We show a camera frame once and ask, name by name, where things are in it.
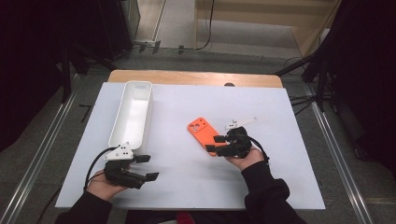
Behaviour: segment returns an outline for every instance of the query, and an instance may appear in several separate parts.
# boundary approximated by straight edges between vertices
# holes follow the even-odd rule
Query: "white tray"
[[[142,153],[147,143],[151,115],[152,84],[129,81],[125,84],[119,112],[108,145],[117,147],[129,142],[132,149]]]

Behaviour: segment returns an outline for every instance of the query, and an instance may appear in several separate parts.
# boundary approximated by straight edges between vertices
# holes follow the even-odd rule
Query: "cable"
[[[205,10],[205,28],[206,28],[207,33],[209,35],[211,35],[211,28],[209,29],[209,26],[207,25],[207,10]],[[211,50],[212,47],[213,47],[213,43],[210,41],[210,47],[207,50]]]
[[[90,166],[90,169],[88,170],[87,176],[85,177],[84,191],[87,190],[88,183],[90,183],[90,180],[91,180],[90,175],[91,175],[91,171],[93,169],[93,166],[96,164],[96,162],[99,160],[99,158],[102,157],[103,154],[105,154],[108,151],[112,151],[114,149],[116,149],[116,147],[110,147],[110,148],[107,148],[107,149],[103,150],[101,153],[99,153],[99,155],[95,158],[95,160],[93,160],[93,162],[92,162],[92,164]]]
[[[308,62],[305,62],[305,61],[303,60],[303,57],[291,57],[291,58],[288,58],[285,62],[283,62],[283,68],[284,68],[284,69],[286,68],[286,63],[287,63],[288,61],[290,61],[291,59],[300,59],[300,61],[302,61],[303,63],[305,63],[305,64],[308,63]],[[290,72],[288,72],[288,74],[291,75],[291,76],[296,76],[296,74],[292,74],[292,73],[290,73]]]
[[[44,214],[47,212],[47,209],[49,208],[49,206],[52,203],[52,201],[55,199],[56,195],[58,195],[59,192],[61,192],[61,189],[62,189],[62,185],[55,191],[55,193],[52,195],[52,197],[50,197],[49,201],[44,206],[43,211],[41,212],[40,217],[38,218],[36,224],[41,223],[41,220],[43,219]]]
[[[206,44],[198,48],[197,50],[204,49],[210,42],[210,38],[212,37],[212,20],[213,20],[213,8],[215,7],[215,0],[212,0],[212,8],[210,9],[210,19],[209,19],[209,38],[206,41]]]
[[[305,105],[303,108],[301,108],[299,111],[294,113],[294,116],[297,116],[298,114],[300,114],[303,110],[307,109],[310,105],[312,105],[312,103],[314,103],[313,101],[311,101],[309,104]]]
[[[295,100],[301,100],[301,99],[311,99],[312,97],[315,97],[315,96],[312,96],[312,95],[306,95],[306,96],[289,96],[289,99],[291,100],[291,101],[295,101]]]
[[[297,102],[297,103],[293,103],[293,104],[291,104],[291,106],[295,106],[295,105],[301,105],[301,104],[303,104],[303,103],[306,103],[306,102],[311,102],[312,100],[311,99],[306,99],[306,100],[304,100],[304,101],[300,101],[300,102]]]
[[[248,136],[248,135],[244,135],[244,134],[228,134],[228,135],[226,135],[226,136],[231,136],[231,137],[243,137],[243,138],[247,138],[248,140],[250,140],[250,141],[252,141],[253,142],[253,144],[254,145],[256,145],[259,149],[260,149],[260,151],[262,152],[262,155],[264,156],[264,158],[265,158],[265,162],[267,163],[267,164],[269,164],[269,160],[270,160],[270,158],[267,156],[267,154],[265,153],[265,151],[264,151],[264,148],[262,147],[262,145],[256,140],[256,139],[254,139],[254,138],[252,138],[252,137],[250,137],[250,136]]]
[[[172,49],[172,50],[177,50],[177,51],[189,51],[189,50],[202,50],[204,48],[206,48],[206,46],[210,43],[211,37],[212,37],[212,21],[213,21],[213,9],[215,6],[215,0],[212,0],[212,8],[210,9],[210,19],[209,19],[209,38],[206,40],[206,43],[203,47],[198,48],[198,49],[175,49],[175,48],[159,48],[159,49]],[[156,47],[152,47],[152,46],[146,46],[146,48],[150,48],[150,49],[154,49]]]
[[[89,181],[91,181],[92,179],[94,179],[95,177],[99,176],[99,175],[93,175]]]

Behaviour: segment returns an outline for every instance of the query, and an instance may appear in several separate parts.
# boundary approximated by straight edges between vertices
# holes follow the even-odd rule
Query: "white tabletop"
[[[108,147],[123,83],[104,83],[72,161],[56,207],[71,207],[82,193],[93,159]],[[324,209],[318,183],[286,90],[154,84],[146,154],[148,163],[134,170],[159,172],[141,189],[127,189],[113,203],[126,209],[245,209],[247,186],[239,170],[224,158],[210,157],[187,130],[204,117],[220,133],[233,119],[253,119],[247,133],[271,158],[275,178],[290,187],[295,209]],[[105,167],[99,160],[94,171]]]

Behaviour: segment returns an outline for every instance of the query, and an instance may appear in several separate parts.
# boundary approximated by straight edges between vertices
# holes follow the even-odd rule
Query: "white bracket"
[[[239,128],[239,127],[242,127],[242,126],[249,124],[256,120],[257,120],[257,118],[254,118],[254,119],[233,119],[233,121],[229,125],[225,126],[225,129],[230,130],[230,129]]]
[[[134,157],[131,145],[126,142],[104,156],[105,161],[131,160]]]

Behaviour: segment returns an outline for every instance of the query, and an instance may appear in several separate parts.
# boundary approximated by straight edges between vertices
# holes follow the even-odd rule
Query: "orange object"
[[[226,143],[215,143],[213,136],[219,135],[218,132],[204,119],[198,118],[191,122],[187,129],[195,137],[196,140],[202,145],[206,150],[206,145],[225,146]],[[215,157],[216,152],[208,152],[212,157]]]

